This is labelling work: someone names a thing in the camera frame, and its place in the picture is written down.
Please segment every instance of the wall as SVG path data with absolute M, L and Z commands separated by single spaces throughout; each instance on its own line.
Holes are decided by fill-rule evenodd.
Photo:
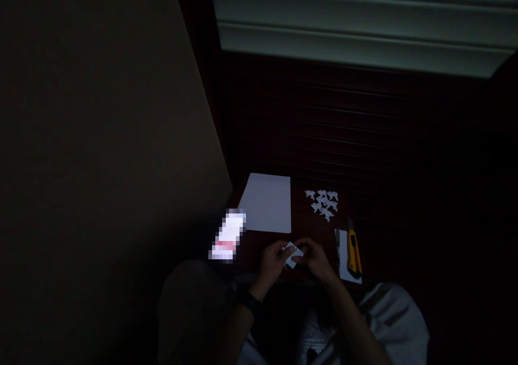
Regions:
M 518 0 L 214 0 L 224 51 L 489 78 Z
M 230 179 L 178 0 L 3 4 L 0 362 L 90 363 Z

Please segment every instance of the paper pieces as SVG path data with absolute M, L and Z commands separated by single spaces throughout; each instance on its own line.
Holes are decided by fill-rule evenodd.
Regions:
M 312 205 L 311 205 L 311 207 L 315 210 L 315 212 L 317 212 L 317 210 L 318 210 L 318 211 L 321 211 L 321 209 L 322 209 L 322 203 L 320 203 L 320 202 L 318 202 L 318 203 L 314 203 L 314 204 L 312 204 Z
M 338 212 L 338 202 L 325 201 L 325 205 L 327 208 L 332 207 L 336 212 Z
M 293 243 L 290 241 L 284 248 L 282 248 L 282 250 L 284 250 L 287 247 L 290 247 L 292 245 L 293 245 Z M 302 253 L 302 251 L 299 248 L 297 248 L 295 245 L 293 245 L 293 247 L 294 247 L 293 253 L 290 255 L 290 257 L 288 257 L 288 259 L 284 263 L 284 265 L 288 264 L 291 268 L 295 268 L 295 265 L 297 265 L 297 263 L 291 259 L 292 256 L 304 256 L 304 253 Z
M 311 190 L 306 190 L 306 197 L 310 197 L 313 201 L 315 200 L 315 192 Z M 317 191 L 317 202 L 313 203 L 311 207 L 316 213 L 319 212 L 320 215 L 325 216 L 325 219 L 327 221 L 330 221 L 331 217 L 334 217 L 335 215 L 329 211 L 329 208 L 333 208 L 336 212 L 338 212 L 338 193 L 335 191 L 325 191 L 325 190 L 318 190 Z
M 330 217 L 334 217 L 335 216 L 331 211 L 329 211 L 326 208 L 322 208 L 322 213 L 321 214 L 325 215 L 325 219 L 327 219 L 328 222 L 329 222 L 329 218 Z
M 317 197 L 317 202 L 318 203 L 322 203 L 322 204 L 325 204 L 325 202 L 327 201 L 328 199 L 325 198 L 325 197 Z
M 328 191 L 329 200 L 333 199 L 333 197 L 338 202 L 338 193 L 334 191 Z
M 306 193 L 306 198 L 310 196 L 312 200 L 315 200 L 315 192 L 314 191 L 306 190 L 305 193 Z

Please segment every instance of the dark wooden surface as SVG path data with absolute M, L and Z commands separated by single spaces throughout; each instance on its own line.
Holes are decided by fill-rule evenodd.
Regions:
M 246 187 L 247 178 L 242 179 L 237 190 L 232 195 L 229 207 L 237 208 Z M 238 252 L 236 253 L 235 266 L 239 272 L 258 272 L 261 252 L 268 245 L 277 240 L 295 242 L 302 237 L 310 237 L 318 242 L 324 248 L 329 263 L 335 268 L 338 274 L 338 255 L 335 238 L 335 229 L 347 230 L 347 215 L 350 209 L 347 203 L 347 196 L 340 190 L 330 190 L 338 192 L 338 212 L 331 210 L 334 217 L 327 222 L 324 216 L 315 214 L 311 204 L 311 198 L 306 197 L 305 190 L 316 191 L 315 188 L 309 188 L 301 184 L 291 184 L 291 233 L 275 233 L 263 232 L 255 230 L 247 230 L 240 240 Z M 363 283 L 369 282 L 369 257 L 362 249 L 362 236 L 358 234 L 358 246 L 362 258 L 362 266 L 364 271 Z M 283 271 L 281 278 L 292 280 L 314 280 L 314 277 L 305 267 L 295 266 L 295 269 L 288 268 Z M 348 287 L 360 288 L 356 283 L 344 282 Z
M 480 79 L 223 52 L 236 174 L 340 188 L 360 212 L 470 102 Z

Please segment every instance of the black wristband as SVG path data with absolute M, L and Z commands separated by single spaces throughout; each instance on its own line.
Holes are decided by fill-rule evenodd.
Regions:
M 237 293 L 237 302 L 246 306 L 252 312 L 254 318 L 257 317 L 259 310 L 261 309 L 261 302 L 254 298 L 248 290 L 239 291 Z

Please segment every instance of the white paper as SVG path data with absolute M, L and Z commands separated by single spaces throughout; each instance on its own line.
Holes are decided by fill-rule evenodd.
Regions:
M 335 230 L 338 239 L 338 258 L 340 259 L 340 278 L 342 280 L 352 281 L 353 283 L 362 283 L 362 278 L 355 279 L 347 270 L 347 260 L 349 259 L 348 248 L 349 243 L 347 242 L 347 231 L 336 229 Z
M 315 200 L 315 192 L 314 191 L 306 190 L 305 193 L 306 193 L 306 198 L 307 197 L 311 197 L 312 200 Z
M 247 230 L 291 233 L 290 177 L 251 173 L 238 208 Z
M 327 200 L 328 200 L 328 199 L 327 199 L 327 198 L 325 198 L 325 197 L 323 197 L 323 196 L 321 196 L 321 197 L 317 197 L 317 202 L 322 203 L 322 204 L 325 204 L 325 201 L 327 201 Z
M 338 202 L 338 193 L 335 191 L 328 191 L 329 200 L 333 199 L 335 197 L 336 201 Z
M 292 245 L 293 245 L 293 243 L 290 241 L 290 242 L 288 242 L 288 244 L 287 244 L 284 248 L 282 248 L 282 250 L 284 250 L 284 249 L 286 249 L 287 247 L 290 247 L 290 246 L 292 246 Z M 292 254 L 290 254 L 290 257 L 288 257 L 288 259 L 287 259 L 287 260 L 286 260 L 286 262 L 284 263 L 284 265 L 288 264 L 292 269 L 293 269 L 293 268 L 295 268 L 295 265 L 297 265 L 297 263 L 296 263 L 296 262 L 294 262 L 294 261 L 291 259 L 291 257 L 292 257 L 292 256 L 304 256 L 304 253 L 302 253 L 302 251 L 301 251 L 299 248 L 297 248 L 295 245 L 293 245 L 293 246 L 295 247 L 295 249 L 293 250 L 293 253 L 292 253 Z
M 332 207 L 336 212 L 338 212 L 338 202 L 333 202 L 327 199 L 325 201 L 325 204 L 327 208 Z
M 322 214 L 323 214 L 323 215 L 325 215 L 325 219 L 327 219 L 327 220 L 328 220 L 328 222 L 329 222 L 329 218 L 331 218 L 331 217 L 334 217 L 334 216 L 335 216 L 331 211 L 329 211 L 329 210 L 328 210 L 328 209 L 326 209 L 326 208 L 322 208 Z
M 311 207 L 315 210 L 315 212 L 317 211 L 322 211 L 322 203 L 318 202 L 318 203 L 313 203 L 311 205 Z

